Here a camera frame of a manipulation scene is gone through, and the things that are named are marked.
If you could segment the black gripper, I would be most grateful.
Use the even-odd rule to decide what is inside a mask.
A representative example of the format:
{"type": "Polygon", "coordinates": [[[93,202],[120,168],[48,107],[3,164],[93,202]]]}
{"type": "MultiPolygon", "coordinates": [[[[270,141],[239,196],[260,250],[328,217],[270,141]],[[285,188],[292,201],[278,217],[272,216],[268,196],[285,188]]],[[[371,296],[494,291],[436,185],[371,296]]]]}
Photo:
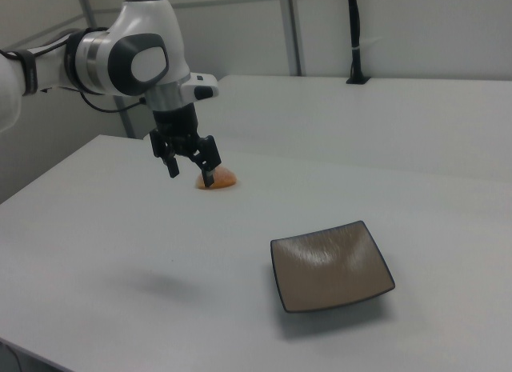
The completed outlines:
{"type": "Polygon", "coordinates": [[[199,137],[194,104],[171,111],[154,111],[156,130],[150,132],[153,154],[166,165],[171,178],[179,175],[175,154],[190,154],[201,170],[205,187],[211,187],[215,169],[222,163],[214,137],[199,137]]]}

